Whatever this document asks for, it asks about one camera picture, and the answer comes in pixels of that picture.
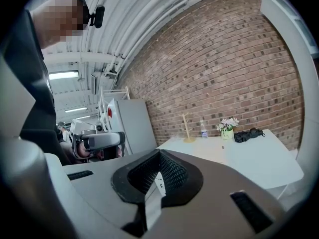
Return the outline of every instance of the flower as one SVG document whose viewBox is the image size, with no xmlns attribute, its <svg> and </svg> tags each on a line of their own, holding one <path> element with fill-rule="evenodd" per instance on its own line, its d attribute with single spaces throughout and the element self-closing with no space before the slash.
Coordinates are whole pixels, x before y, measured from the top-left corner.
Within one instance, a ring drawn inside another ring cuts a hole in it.
<svg viewBox="0 0 319 239">
<path fill-rule="evenodd" d="M 236 118 L 222 119 L 219 125 L 216 126 L 218 131 L 230 131 L 235 126 L 238 126 L 239 120 Z"/>
</svg>

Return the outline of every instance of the white table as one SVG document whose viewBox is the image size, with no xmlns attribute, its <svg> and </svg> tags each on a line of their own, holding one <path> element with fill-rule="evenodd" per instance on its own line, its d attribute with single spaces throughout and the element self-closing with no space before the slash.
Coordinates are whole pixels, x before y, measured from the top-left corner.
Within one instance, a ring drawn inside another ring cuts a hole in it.
<svg viewBox="0 0 319 239">
<path fill-rule="evenodd" d="M 302 179 L 304 173 L 286 147 L 270 130 L 263 132 L 265 137 L 242 143 L 221 137 L 196 138 L 193 143 L 184 143 L 184 138 L 171 138 L 158 148 L 228 165 L 264 189 Z"/>
</svg>

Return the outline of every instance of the brick wall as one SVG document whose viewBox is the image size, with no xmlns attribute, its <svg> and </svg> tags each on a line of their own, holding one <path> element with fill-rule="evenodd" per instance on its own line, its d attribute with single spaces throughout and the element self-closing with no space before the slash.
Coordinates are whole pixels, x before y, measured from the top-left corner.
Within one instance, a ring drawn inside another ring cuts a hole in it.
<svg viewBox="0 0 319 239">
<path fill-rule="evenodd" d="M 297 68 L 261 0 L 203 0 L 172 19 L 143 47 L 118 82 L 146 101 L 158 144 L 191 134 L 220 133 L 222 118 L 236 130 L 268 128 L 288 149 L 298 147 L 303 96 Z"/>
</svg>

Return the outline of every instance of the fluorescent light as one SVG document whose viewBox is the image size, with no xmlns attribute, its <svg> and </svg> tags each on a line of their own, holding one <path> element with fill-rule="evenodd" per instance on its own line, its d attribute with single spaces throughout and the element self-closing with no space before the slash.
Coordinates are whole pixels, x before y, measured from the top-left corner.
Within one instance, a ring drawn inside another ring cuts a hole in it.
<svg viewBox="0 0 319 239">
<path fill-rule="evenodd" d="M 76 118 L 76 120 L 78 120 L 78 119 L 84 119 L 84 118 L 88 118 L 88 117 L 90 117 L 90 115 L 89 115 L 89 116 L 84 116 L 84 117 Z"/>
<path fill-rule="evenodd" d="M 82 108 L 67 110 L 67 111 L 65 111 L 65 112 L 66 112 L 66 113 L 70 113 L 70 112 L 77 112 L 77 111 L 86 110 L 86 109 L 87 109 L 87 107 L 82 107 Z"/>
<path fill-rule="evenodd" d="M 57 80 L 57 79 L 78 78 L 78 77 L 79 77 L 78 71 L 57 72 L 57 73 L 49 74 L 49 78 L 51 81 Z"/>
</svg>

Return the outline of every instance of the black mesh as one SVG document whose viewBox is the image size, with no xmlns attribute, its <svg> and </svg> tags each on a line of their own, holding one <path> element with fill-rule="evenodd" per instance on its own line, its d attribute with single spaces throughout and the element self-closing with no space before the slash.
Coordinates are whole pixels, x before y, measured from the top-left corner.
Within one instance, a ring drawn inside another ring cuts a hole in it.
<svg viewBox="0 0 319 239">
<path fill-rule="evenodd" d="M 166 155 L 160 155 L 160 173 L 162 174 L 166 195 L 180 188 L 188 178 L 188 172 Z"/>
<path fill-rule="evenodd" d="M 146 194 L 159 172 L 163 176 L 166 195 L 180 188 L 188 177 L 184 167 L 158 152 L 132 169 L 128 173 L 128 181 L 137 190 Z"/>
<path fill-rule="evenodd" d="M 166 189 L 162 208 L 188 203 L 203 184 L 203 176 L 196 166 L 156 149 L 119 168 L 112 176 L 112 186 L 123 201 L 144 204 L 145 194 L 158 172 L 162 174 Z"/>
<path fill-rule="evenodd" d="M 140 192 L 146 194 L 159 172 L 159 160 L 159 155 L 154 155 L 132 169 L 128 174 L 129 183 Z"/>
</svg>

